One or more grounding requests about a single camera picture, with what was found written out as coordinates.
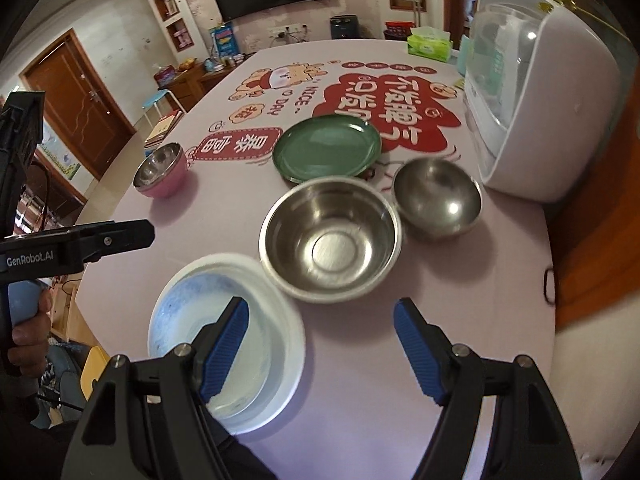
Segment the left hand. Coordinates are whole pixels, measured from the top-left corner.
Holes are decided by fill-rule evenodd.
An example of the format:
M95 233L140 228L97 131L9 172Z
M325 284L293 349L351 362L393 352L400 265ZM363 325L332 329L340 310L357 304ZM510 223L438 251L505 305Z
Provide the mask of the left hand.
M47 365L50 290L39 282L18 282L9 286L9 300L14 326L8 360L23 376L39 378Z

